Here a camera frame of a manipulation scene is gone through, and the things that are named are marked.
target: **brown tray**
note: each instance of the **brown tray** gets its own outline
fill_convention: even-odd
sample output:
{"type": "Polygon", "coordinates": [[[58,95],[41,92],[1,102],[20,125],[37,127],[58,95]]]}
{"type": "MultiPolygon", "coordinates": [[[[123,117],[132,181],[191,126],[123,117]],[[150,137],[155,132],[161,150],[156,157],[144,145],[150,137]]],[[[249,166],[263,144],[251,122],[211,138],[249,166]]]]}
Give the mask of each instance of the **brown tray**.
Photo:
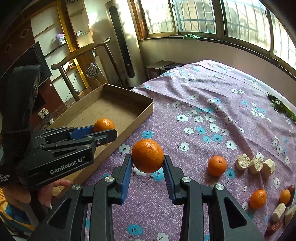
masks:
{"type": "MultiPolygon", "coordinates": [[[[72,105],[49,128],[90,126],[100,118],[109,118],[115,123],[118,137],[107,146],[96,148],[94,164],[65,178],[82,184],[152,113],[153,99],[109,84],[98,87],[72,105]]],[[[59,188],[54,191],[55,195],[67,190],[59,188]]]]}

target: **television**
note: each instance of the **television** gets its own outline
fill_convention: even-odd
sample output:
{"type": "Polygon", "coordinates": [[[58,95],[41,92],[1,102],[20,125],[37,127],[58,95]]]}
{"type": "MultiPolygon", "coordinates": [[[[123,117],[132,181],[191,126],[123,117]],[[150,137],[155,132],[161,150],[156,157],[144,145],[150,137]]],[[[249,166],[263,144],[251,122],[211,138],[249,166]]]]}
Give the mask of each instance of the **television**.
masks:
{"type": "Polygon", "coordinates": [[[40,65],[40,82],[41,85],[45,80],[52,76],[52,73],[47,65],[45,57],[42,53],[39,42],[35,43],[31,48],[23,53],[9,68],[8,72],[12,71],[15,67],[25,65],[40,65]]]}

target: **orange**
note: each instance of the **orange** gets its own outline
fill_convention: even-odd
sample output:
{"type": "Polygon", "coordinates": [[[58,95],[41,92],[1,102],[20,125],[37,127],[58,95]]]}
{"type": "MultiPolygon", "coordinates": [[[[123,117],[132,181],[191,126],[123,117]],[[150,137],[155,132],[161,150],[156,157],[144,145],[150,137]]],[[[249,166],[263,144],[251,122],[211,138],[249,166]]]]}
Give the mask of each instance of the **orange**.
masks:
{"type": "Polygon", "coordinates": [[[253,192],[250,197],[250,206],[254,209],[262,208],[266,202],[267,193],[264,189],[253,192]]]}
{"type": "Polygon", "coordinates": [[[207,165],[207,170],[213,176],[221,176],[227,168],[227,162],[224,157],[213,156],[207,165]]]}
{"type": "Polygon", "coordinates": [[[115,124],[112,120],[103,118],[98,119],[94,125],[94,132],[115,129],[115,124]]]}
{"type": "Polygon", "coordinates": [[[145,173],[156,172],[163,165],[163,151],[160,145],[150,139],[138,141],[131,155],[136,168],[145,173]]]}
{"type": "Polygon", "coordinates": [[[291,193],[288,189],[283,190],[281,195],[279,196],[279,202],[284,203],[285,205],[290,201],[291,193]]]}

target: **green cloth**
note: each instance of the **green cloth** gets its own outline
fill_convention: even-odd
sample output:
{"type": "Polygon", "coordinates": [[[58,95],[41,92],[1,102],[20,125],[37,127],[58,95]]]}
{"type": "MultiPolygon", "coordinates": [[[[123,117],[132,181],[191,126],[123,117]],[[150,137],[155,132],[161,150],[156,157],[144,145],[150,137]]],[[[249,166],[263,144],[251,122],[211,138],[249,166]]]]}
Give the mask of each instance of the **green cloth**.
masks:
{"type": "Polygon", "coordinates": [[[194,34],[187,34],[183,36],[183,39],[197,40],[198,37],[194,34]]]}
{"type": "Polygon", "coordinates": [[[285,113],[296,123],[296,115],[281,100],[270,94],[268,94],[268,99],[270,100],[270,105],[273,109],[275,109],[277,112],[285,113]]]}

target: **purple bedsheet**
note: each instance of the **purple bedsheet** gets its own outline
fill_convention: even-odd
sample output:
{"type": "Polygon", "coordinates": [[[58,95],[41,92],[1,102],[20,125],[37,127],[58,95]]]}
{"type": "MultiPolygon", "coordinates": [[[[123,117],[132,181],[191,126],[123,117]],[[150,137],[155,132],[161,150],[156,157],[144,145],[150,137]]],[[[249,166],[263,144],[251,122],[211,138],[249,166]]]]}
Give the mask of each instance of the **purple bedsheet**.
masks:
{"type": "MultiPolygon", "coordinates": [[[[281,191],[296,179],[295,124],[271,108],[267,91],[281,95],[246,73],[209,60],[168,71],[132,91],[152,98],[154,112],[86,185],[110,175],[137,141],[151,138],[186,176],[204,185],[225,185],[264,234],[281,191]],[[237,172],[234,161],[241,154],[272,159],[276,170],[268,180],[247,170],[237,172]],[[228,162],[220,178],[206,170],[208,160],[217,155],[228,162]],[[268,198],[263,208],[254,211],[248,208],[248,201],[257,189],[265,189],[268,198]]],[[[179,240],[182,212],[183,207],[174,206],[168,197],[162,169],[146,174],[134,168],[127,200],[122,206],[113,206],[115,240],[179,240]]],[[[208,240],[206,205],[204,213],[208,240]]],[[[88,235],[89,214],[87,218],[88,235]]],[[[277,240],[283,230],[281,227],[267,240],[277,240]]]]}

